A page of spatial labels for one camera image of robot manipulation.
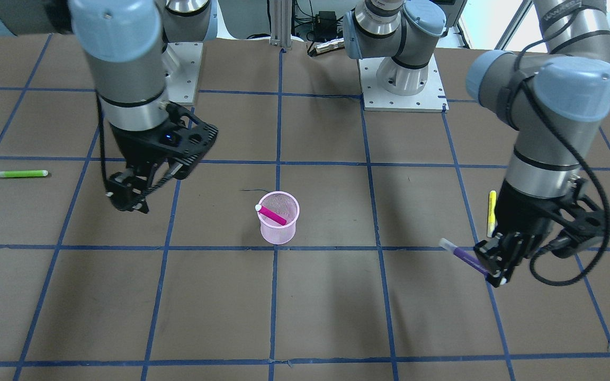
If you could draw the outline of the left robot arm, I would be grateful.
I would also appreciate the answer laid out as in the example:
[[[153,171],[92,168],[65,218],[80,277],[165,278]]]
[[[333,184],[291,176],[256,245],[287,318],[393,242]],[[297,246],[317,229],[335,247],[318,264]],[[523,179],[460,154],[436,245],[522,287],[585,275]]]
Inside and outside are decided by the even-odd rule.
[[[493,287],[524,259],[543,284],[576,284],[610,242],[610,204],[585,160],[610,112],[607,3],[533,5],[549,52],[487,51],[465,78],[468,94],[518,132],[496,201],[498,224],[474,246]]]

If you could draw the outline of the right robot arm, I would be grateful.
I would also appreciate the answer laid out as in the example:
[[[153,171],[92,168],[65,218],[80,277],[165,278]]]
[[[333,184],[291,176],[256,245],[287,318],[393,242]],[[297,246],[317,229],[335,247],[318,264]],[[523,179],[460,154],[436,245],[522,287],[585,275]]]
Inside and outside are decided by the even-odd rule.
[[[0,36],[72,34],[91,71],[100,142],[108,123],[125,159],[106,196],[119,211],[149,212],[146,199],[184,180],[215,144],[218,128],[175,102],[184,76],[171,50],[216,38],[216,1],[0,1]]]

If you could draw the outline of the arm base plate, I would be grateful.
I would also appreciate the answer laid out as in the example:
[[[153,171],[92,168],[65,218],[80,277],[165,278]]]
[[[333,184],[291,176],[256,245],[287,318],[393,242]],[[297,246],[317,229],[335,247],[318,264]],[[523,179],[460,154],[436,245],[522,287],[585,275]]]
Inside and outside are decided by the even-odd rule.
[[[363,101],[368,111],[440,113],[450,109],[444,92],[436,59],[431,56],[427,67],[415,73],[395,71],[385,66],[380,75],[383,58],[357,61]]]
[[[203,43],[168,43],[162,53],[169,100],[193,106],[201,68]]]

